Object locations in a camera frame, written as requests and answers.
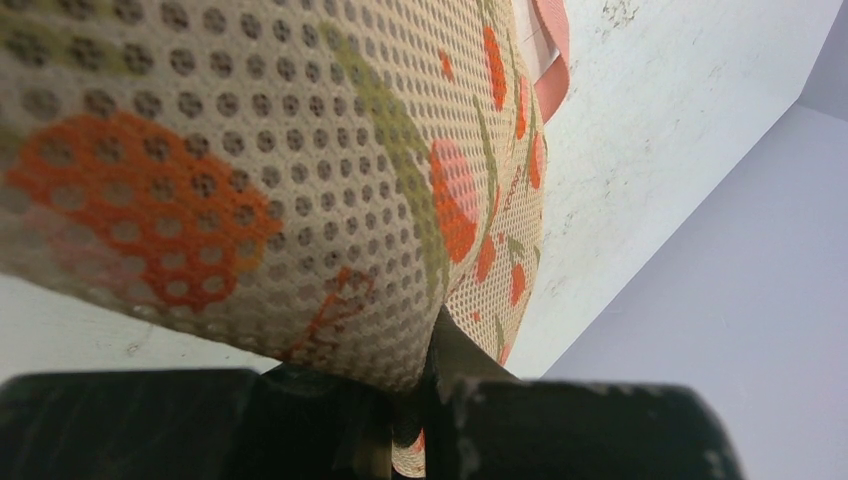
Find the carrot print bra case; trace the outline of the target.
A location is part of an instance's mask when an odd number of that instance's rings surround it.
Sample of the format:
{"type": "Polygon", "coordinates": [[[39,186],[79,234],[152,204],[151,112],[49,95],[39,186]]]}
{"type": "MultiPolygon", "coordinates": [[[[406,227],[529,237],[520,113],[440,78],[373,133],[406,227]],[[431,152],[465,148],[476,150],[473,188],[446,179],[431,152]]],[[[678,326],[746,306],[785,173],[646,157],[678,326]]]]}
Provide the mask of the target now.
{"type": "Polygon", "coordinates": [[[390,393],[447,309],[498,364],[541,261],[508,1],[5,1],[1,270],[390,393]]]}

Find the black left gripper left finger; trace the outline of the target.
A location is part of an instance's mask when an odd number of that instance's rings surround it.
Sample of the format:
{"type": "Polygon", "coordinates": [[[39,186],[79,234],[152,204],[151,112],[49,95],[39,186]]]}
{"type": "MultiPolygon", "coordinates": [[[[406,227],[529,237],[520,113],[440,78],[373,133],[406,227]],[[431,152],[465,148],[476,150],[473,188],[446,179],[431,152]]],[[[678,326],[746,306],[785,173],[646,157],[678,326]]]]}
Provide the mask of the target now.
{"type": "Polygon", "coordinates": [[[388,479],[373,389],[301,368],[21,375],[1,387],[5,479],[388,479]]]}

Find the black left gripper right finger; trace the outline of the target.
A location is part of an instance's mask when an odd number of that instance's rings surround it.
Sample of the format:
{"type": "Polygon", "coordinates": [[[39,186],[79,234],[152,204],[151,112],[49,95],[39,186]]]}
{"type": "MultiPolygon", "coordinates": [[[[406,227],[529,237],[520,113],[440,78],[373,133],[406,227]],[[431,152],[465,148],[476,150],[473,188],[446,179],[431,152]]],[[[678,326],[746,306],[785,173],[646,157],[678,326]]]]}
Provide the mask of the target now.
{"type": "Polygon", "coordinates": [[[521,380],[438,315],[423,398],[430,479],[741,479],[692,389],[521,380]]]}

